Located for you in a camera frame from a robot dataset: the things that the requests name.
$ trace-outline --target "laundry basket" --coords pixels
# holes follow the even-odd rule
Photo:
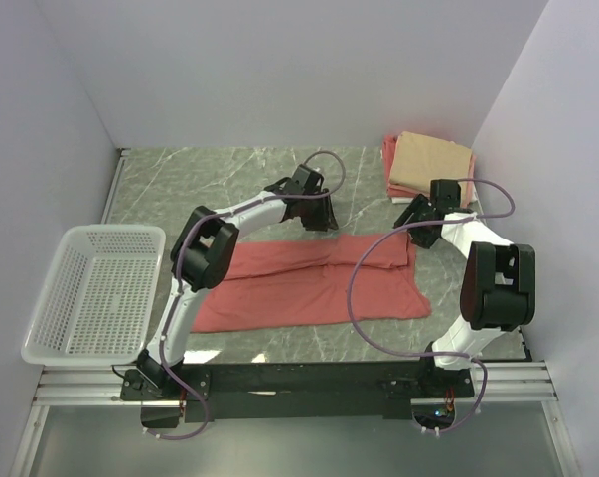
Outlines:
[[[165,233],[93,225],[67,231],[57,249],[21,354],[46,366],[134,361],[144,345]]]

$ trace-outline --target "floor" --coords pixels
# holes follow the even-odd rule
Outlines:
[[[295,148],[181,148],[131,149],[109,214],[110,223],[161,227],[167,234],[148,336],[153,336],[163,313],[171,280],[168,253],[186,219],[198,205],[211,209],[244,201],[278,179],[292,175],[314,147]],[[299,221],[258,231],[246,240],[320,239],[333,234],[387,232],[403,211],[385,194],[379,148],[333,148],[348,169],[346,183],[333,196],[340,229],[309,233]],[[311,162],[320,167],[326,186],[340,177],[338,164],[328,156]],[[465,259],[440,240],[431,250],[419,249],[415,278],[432,304],[432,315],[415,320],[373,320],[366,330],[385,346],[423,351],[445,333],[459,314],[458,300]],[[202,361],[314,362],[385,360],[349,324],[302,326],[213,334],[192,334],[188,349]],[[509,333],[484,351],[486,359],[525,359],[521,333]]]

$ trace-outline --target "black metal base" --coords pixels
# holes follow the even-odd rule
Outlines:
[[[474,395],[469,370],[435,368],[433,359],[406,362],[183,365],[178,376],[207,400],[213,419],[381,415],[411,419],[414,398]],[[158,390],[142,374],[125,374],[121,400],[181,400],[178,388]],[[186,422],[204,418],[202,406],[186,399]],[[164,427],[165,410],[146,407],[143,423]]]

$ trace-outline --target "folded towel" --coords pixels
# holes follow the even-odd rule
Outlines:
[[[324,240],[238,244],[225,280],[209,294],[192,331],[347,322],[350,274],[379,237],[340,235]],[[428,316],[431,306],[416,288],[414,262],[415,246],[408,234],[388,238],[371,253],[355,281],[357,316]]]
[[[396,204],[406,204],[411,202],[410,199],[417,196],[418,194],[429,195],[429,184],[427,184],[426,190],[417,190],[405,186],[398,186],[389,183],[389,174],[391,172],[392,164],[394,162],[394,154],[396,152],[396,142],[398,136],[388,135],[384,138],[382,143],[382,162],[385,172],[385,181],[387,182],[387,195],[392,198],[392,201]],[[474,177],[474,166],[476,164],[476,156],[472,154],[469,162],[469,170],[466,177]],[[464,191],[462,195],[461,205],[467,207],[470,202],[476,200],[476,188],[472,182],[467,184],[461,184]]]
[[[435,137],[403,132],[398,136],[389,183],[429,193],[432,179],[467,177],[471,149]],[[463,200],[470,196],[463,191]]]

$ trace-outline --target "red towel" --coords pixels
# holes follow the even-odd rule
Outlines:
[[[354,265],[380,237],[240,243],[225,280],[209,294],[193,332],[252,330],[349,321],[346,290]],[[422,318],[429,301],[414,282],[408,234],[388,238],[366,260],[353,295],[357,316]]]
[[[387,183],[387,196],[388,197],[415,197],[418,194],[425,194],[426,192],[417,191],[405,186],[399,186],[397,184],[389,183],[389,172],[391,172],[391,165],[394,163],[394,155],[396,154],[396,142],[398,136],[388,135],[383,139],[382,142],[382,165],[385,170],[385,182]],[[471,162],[469,163],[469,177],[474,177],[474,166],[476,164],[476,156],[471,156]],[[465,201],[461,204],[462,207],[467,207],[471,201],[473,195],[474,183],[467,183],[467,194],[465,194]]]

